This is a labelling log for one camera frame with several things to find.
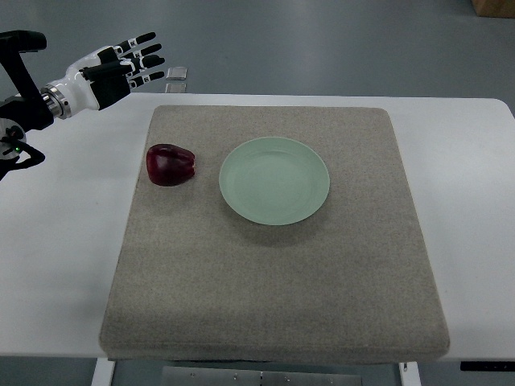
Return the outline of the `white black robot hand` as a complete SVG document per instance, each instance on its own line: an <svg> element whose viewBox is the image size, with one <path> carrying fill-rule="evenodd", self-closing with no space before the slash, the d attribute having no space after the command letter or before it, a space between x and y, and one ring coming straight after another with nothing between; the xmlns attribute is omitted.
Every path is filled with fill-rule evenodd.
<svg viewBox="0 0 515 386"><path fill-rule="evenodd" d="M165 62L157 54L162 45L146 45L155 37L148 32L104 46L71 64L62 79L41 89L53 116L67 119L86 109L106 109L134 89L163 78L163 71L155 71Z"/></svg>

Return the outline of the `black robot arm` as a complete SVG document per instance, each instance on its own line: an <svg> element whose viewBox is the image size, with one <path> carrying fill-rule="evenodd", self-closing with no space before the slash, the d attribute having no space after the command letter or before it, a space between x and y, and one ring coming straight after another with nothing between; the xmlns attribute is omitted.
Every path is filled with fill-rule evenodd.
<svg viewBox="0 0 515 386"><path fill-rule="evenodd" d="M27 144L26 133L51 125L54 116L32 80L21 54L47 47L44 34L36 31L1 33L1 65L18 91L1 103L1 176L39 165L45 155Z"/></svg>

